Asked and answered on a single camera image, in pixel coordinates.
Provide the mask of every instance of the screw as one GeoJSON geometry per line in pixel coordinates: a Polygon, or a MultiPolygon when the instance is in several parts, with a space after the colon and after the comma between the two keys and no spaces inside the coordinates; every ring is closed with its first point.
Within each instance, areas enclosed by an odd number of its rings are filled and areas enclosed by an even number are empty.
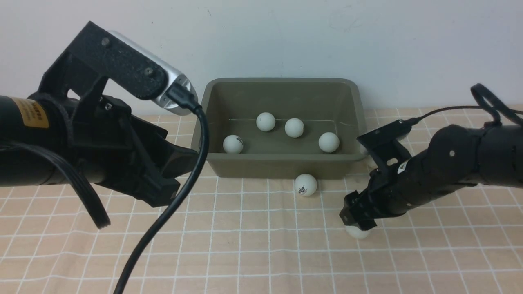
{"type": "Polygon", "coordinates": [[[111,40],[109,40],[109,38],[103,38],[101,40],[101,45],[104,46],[105,48],[109,47],[110,44],[111,44],[111,40]]]}
{"type": "Polygon", "coordinates": [[[152,76],[154,73],[154,70],[150,67],[146,68],[144,71],[145,76],[152,76]]]}

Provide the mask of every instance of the ping pong ball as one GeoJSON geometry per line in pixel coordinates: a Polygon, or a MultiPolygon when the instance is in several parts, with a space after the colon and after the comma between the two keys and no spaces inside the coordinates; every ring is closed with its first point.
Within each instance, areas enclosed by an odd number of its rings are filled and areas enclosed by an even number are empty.
{"type": "Polygon", "coordinates": [[[309,174],[303,174],[299,175],[296,180],[294,180],[294,188],[296,189],[296,192],[300,194],[301,196],[311,196],[316,192],[316,189],[318,188],[318,183],[316,182],[316,179],[309,175],[309,174]]]}
{"type": "Polygon", "coordinates": [[[305,126],[303,121],[297,118],[291,118],[285,124],[285,133],[291,138],[297,138],[303,134],[305,126]]]}
{"type": "Polygon", "coordinates": [[[355,227],[353,225],[346,225],[345,226],[345,230],[353,238],[360,239],[360,240],[361,239],[365,239],[370,234],[370,230],[369,231],[362,231],[362,230],[360,230],[360,228],[355,227]]]}
{"type": "Polygon", "coordinates": [[[223,140],[223,149],[226,153],[240,153],[243,150],[243,141],[236,135],[229,135],[223,140]]]}
{"type": "Polygon", "coordinates": [[[268,132],[272,130],[275,125],[276,119],[268,112],[261,113],[258,118],[256,118],[256,126],[260,131],[268,132]]]}
{"type": "Polygon", "coordinates": [[[339,147],[339,138],[335,133],[327,132],[321,135],[318,144],[323,152],[332,153],[339,147]]]}

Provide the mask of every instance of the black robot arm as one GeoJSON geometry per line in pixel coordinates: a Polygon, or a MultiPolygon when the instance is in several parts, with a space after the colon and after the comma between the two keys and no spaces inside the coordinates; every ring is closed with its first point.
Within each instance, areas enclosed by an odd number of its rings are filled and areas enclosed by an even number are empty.
{"type": "Polygon", "coordinates": [[[199,106],[184,74],[89,22],[28,99],[0,96],[0,187],[70,183],[98,228],[109,218],[89,183],[169,205],[180,189],[175,178],[193,171],[199,154],[104,95],[109,79],[178,115],[199,106]]]}
{"type": "Polygon", "coordinates": [[[414,157],[396,138],[408,134],[419,118],[398,120],[358,138],[378,168],[365,190],[345,197],[339,214],[345,225],[368,231],[375,219],[401,216],[477,184],[523,187],[523,120],[484,86],[475,85],[472,93],[492,104],[479,102],[494,120],[481,129],[442,128],[414,157]],[[515,125],[503,126],[500,112],[515,125]]]}

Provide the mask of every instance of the plastic bin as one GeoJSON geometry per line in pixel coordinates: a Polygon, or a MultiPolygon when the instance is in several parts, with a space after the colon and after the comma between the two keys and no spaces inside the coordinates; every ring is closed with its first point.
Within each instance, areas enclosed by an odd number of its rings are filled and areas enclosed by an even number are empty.
{"type": "MultiPolygon", "coordinates": [[[[220,78],[210,82],[202,107],[210,128],[207,160],[214,172],[228,178],[296,178],[309,173],[317,179],[343,178],[351,163],[362,160],[356,137],[366,132],[358,87],[340,78],[220,78]],[[262,132],[256,118],[270,112],[272,131],[262,132]],[[305,131],[299,138],[285,134],[287,120],[299,118],[305,131]],[[340,139],[334,153],[321,151],[324,132],[340,139]],[[244,142],[240,154],[227,154],[223,140],[235,134],[244,142]]],[[[196,124],[191,148],[199,150],[196,124]]]]}

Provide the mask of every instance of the white wall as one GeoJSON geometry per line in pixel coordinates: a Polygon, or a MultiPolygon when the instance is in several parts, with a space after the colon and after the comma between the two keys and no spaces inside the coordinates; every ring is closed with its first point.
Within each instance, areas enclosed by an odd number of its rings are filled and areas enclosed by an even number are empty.
{"type": "MultiPolygon", "coordinates": [[[[0,93],[26,97],[88,20],[186,73],[343,77],[365,107],[473,103],[482,82],[521,102],[521,0],[2,0],[0,93]]],[[[159,112],[115,85],[135,113],[159,112]]]]}

